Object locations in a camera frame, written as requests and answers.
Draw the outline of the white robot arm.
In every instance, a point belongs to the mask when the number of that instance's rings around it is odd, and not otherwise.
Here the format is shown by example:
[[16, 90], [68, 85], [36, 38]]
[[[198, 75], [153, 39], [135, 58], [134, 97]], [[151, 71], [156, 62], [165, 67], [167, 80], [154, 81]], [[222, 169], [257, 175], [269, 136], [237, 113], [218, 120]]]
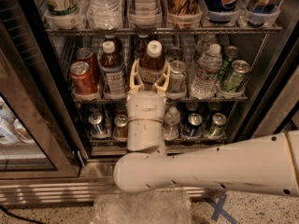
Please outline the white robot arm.
[[129, 153], [114, 168], [117, 187], [138, 193], [164, 187], [299, 196], [299, 131], [272, 134], [174, 156], [165, 153], [163, 121], [170, 64], [146, 91], [134, 62], [127, 95]]

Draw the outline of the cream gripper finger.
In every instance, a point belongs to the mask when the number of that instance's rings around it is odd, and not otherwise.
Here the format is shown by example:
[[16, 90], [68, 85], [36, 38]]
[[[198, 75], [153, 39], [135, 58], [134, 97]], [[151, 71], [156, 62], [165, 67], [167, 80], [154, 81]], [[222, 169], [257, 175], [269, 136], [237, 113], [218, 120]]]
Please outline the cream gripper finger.
[[166, 91], [169, 85], [171, 67], [169, 62], [165, 62], [164, 72], [157, 79], [157, 81], [152, 85], [152, 88], [161, 96], [166, 96]]
[[137, 71], [138, 62], [139, 60], [135, 60], [132, 65], [132, 69], [129, 77], [128, 97], [132, 97], [134, 94], [137, 94], [138, 92], [144, 90], [143, 81]]

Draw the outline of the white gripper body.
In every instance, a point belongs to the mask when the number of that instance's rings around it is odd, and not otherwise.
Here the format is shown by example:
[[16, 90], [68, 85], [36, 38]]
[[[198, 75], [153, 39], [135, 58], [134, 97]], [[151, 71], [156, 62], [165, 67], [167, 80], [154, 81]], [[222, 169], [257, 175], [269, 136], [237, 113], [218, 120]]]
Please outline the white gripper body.
[[127, 101], [127, 114], [130, 121], [138, 119], [162, 121], [164, 111], [165, 100], [154, 91], [140, 91]]

